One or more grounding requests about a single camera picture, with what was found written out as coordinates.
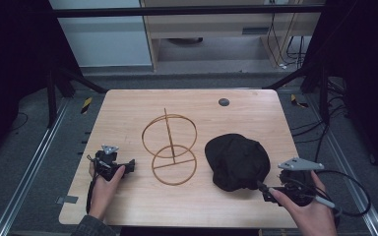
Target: baseball cap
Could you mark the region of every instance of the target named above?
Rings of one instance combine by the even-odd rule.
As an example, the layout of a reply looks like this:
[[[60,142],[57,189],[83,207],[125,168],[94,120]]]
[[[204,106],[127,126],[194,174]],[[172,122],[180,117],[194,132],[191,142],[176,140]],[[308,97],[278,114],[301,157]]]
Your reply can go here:
[[[232,192],[248,188],[257,190],[270,171],[270,160],[259,142],[239,134],[226,134],[210,140],[205,155],[214,171],[213,182]]]

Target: black pole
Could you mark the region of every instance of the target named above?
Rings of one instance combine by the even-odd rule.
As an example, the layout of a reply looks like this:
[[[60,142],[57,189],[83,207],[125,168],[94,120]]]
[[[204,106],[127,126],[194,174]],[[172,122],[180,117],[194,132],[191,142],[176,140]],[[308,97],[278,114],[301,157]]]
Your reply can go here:
[[[50,128],[57,118],[57,104],[55,95],[55,81],[52,75],[52,71],[49,70],[46,75],[47,80],[47,98],[48,98],[48,125]]]
[[[235,5],[235,6],[186,6],[104,9],[63,9],[27,12],[52,18],[133,17],[168,15],[217,15],[217,14],[264,14],[264,13],[321,13],[335,10],[324,4],[313,5]]]

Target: wire sculpture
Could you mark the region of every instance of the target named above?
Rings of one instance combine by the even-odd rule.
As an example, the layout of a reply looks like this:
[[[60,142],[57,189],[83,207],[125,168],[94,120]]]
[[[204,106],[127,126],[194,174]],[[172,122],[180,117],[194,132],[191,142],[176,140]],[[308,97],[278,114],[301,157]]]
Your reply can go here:
[[[176,145],[173,143],[173,138],[171,136],[171,130],[170,130],[170,125],[169,125],[169,119],[184,119],[184,120],[187,120],[189,121],[193,128],[195,129],[195,139],[193,141],[193,143],[191,144],[190,147],[186,147],[186,146],[183,146],[183,145]],[[162,147],[158,152],[154,153],[153,151],[149,150],[149,148],[147,147],[146,145],[146,141],[145,141],[145,134],[146,134],[146,131],[154,124],[154,123],[157,123],[161,120],[165,120],[165,125],[166,125],[166,128],[167,128],[167,135],[168,135],[168,141],[170,143],[169,146],[165,146],[165,147]],[[193,145],[196,143],[196,140],[198,138],[198,131],[196,129],[196,125],[195,123],[190,120],[189,118],[185,117],[185,116],[182,116],[182,115],[177,115],[177,114],[167,114],[167,111],[166,109],[164,108],[164,115],[163,116],[159,116],[158,118],[154,119],[152,122],[149,123],[149,125],[146,126],[146,128],[144,129],[143,131],[143,134],[142,134],[142,141],[143,141],[143,146],[144,148],[154,156],[153,158],[153,161],[152,161],[152,170],[153,170],[153,173],[155,175],[155,177],[163,184],[166,184],[166,185],[181,185],[181,184],[184,184],[186,183],[188,180],[190,180],[193,175],[195,174],[196,172],[196,168],[197,168],[197,160],[196,160],[196,156],[195,156],[195,153],[191,150],[191,148],[193,147]],[[171,155],[161,155],[161,152],[164,151],[165,149],[168,149],[170,148],[171,149]],[[176,153],[175,151],[175,148],[183,148],[184,151],[182,151],[181,153]],[[181,160],[181,161],[176,161],[176,158],[187,153],[187,152],[190,152],[193,156],[192,159],[187,159],[187,160]],[[172,159],[172,163],[168,163],[168,164],[164,164],[164,165],[159,165],[159,166],[155,166],[155,162],[156,162],[156,159],[157,158],[170,158]],[[178,164],[182,164],[182,163],[187,163],[187,162],[190,162],[190,161],[194,161],[194,168],[193,168],[193,171],[191,172],[191,174],[184,180],[182,181],[175,181],[175,182],[172,182],[172,181],[166,181],[162,178],[160,178],[158,176],[158,174],[156,173],[156,170],[157,169],[160,169],[160,168],[165,168],[165,167],[168,167],[168,166],[173,166],[173,165],[178,165]]]

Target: right hand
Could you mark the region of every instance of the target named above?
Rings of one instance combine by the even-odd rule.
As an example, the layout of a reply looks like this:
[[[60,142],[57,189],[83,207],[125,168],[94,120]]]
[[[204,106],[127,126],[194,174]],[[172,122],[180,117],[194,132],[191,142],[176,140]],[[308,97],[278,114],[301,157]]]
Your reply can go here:
[[[124,175],[125,166],[122,165],[115,172],[115,175],[110,181],[106,181],[102,176],[97,176],[96,183],[94,184],[94,191],[92,193],[91,210],[89,215],[103,220],[109,205],[111,204]],[[91,163],[89,173],[94,176],[94,165]]]
[[[315,174],[311,172],[315,185],[325,191],[325,186]],[[337,235],[333,211],[319,204],[315,200],[307,206],[298,206],[284,193],[271,189],[273,197],[290,213],[300,232],[304,236],[333,236]]]

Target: black curtain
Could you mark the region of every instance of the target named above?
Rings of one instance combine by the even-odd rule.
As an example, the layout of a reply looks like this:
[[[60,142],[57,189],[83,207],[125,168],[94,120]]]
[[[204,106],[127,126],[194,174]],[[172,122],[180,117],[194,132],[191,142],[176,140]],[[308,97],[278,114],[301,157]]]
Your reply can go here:
[[[46,87],[50,68],[82,76],[57,19],[26,14],[50,9],[48,1],[0,0],[0,142],[18,115],[20,99]]]
[[[315,59],[318,50],[326,45],[326,39],[337,29],[325,54],[321,55],[327,57],[330,76],[346,81],[346,104],[351,117],[378,161],[378,1],[332,0],[328,3],[344,7],[321,15],[305,63]],[[305,81],[317,85],[318,73],[311,72]]]

